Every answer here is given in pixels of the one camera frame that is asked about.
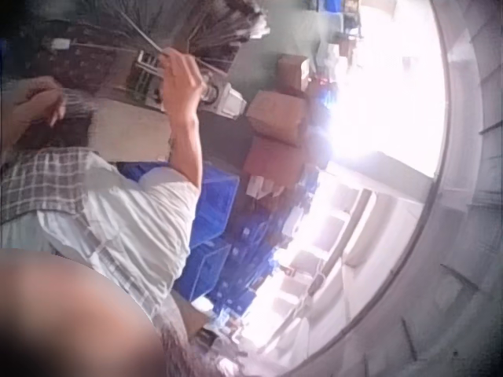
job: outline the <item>storage room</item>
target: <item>storage room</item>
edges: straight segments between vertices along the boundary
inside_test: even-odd
[[[42,86],[6,113],[2,174],[43,196],[2,247],[90,266],[226,375],[301,368],[367,313],[443,169],[429,2],[41,4],[2,39],[6,88]],[[48,119],[20,110],[47,90]]]

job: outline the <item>fingers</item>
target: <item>fingers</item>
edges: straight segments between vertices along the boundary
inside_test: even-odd
[[[60,86],[55,79],[49,76],[38,77],[25,80],[20,86],[18,93],[18,103],[29,101],[35,95],[45,90],[59,90]]]
[[[203,76],[199,70],[199,67],[196,63],[196,58],[192,55],[186,56],[187,67],[190,71],[191,76],[194,78],[197,86],[202,86],[204,84]]]
[[[161,56],[160,61],[164,69],[171,70],[171,74],[176,79],[188,81],[189,85],[192,87],[198,87],[204,84],[195,57],[180,53],[176,49],[167,49],[166,56]]]
[[[52,127],[64,117],[63,93],[61,90],[45,90],[20,105],[18,111],[26,122],[47,119]]]

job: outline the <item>brown box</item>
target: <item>brown box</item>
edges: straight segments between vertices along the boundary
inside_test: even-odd
[[[285,94],[260,91],[246,113],[253,129],[290,145],[301,145],[307,128],[307,102]]]
[[[283,55],[277,62],[277,78],[282,87],[303,92],[309,84],[309,58]]]
[[[279,141],[254,137],[243,171],[272,180],[277,185],[294,186],[302,176],[306,153]]]

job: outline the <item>plastic bin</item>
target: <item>plastic bin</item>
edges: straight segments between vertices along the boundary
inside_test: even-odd
[[[247,290],[238,299],[227,300],[226,304],[233,312],[235,312],[235,314],[243,316],[248,311],[256,297],[257,294],[254,291]]]
[[[270,213],[266,210],[256,210],[250,214],[242,214],[236,218],[233,233],[238,240],[254,245],[261,243],[267,234],[270,223]]]
[[[230,248],[229,262],[232,261],[238,265],[241,264],[251,248],[246,243],[240,241],[233,242],[233,246]]]
[[[230,251],[230,243],[221,238],[207,241],[191,250],[174,290],[189,302],[207,294],[218,282]]]
[[[343,11],[343,0],[325,0],[325,10],[330,13]]]
[[[239,180],[236,175],[204,164],[203,187],[190,237],[191,249],[221,236],[226,230]]]

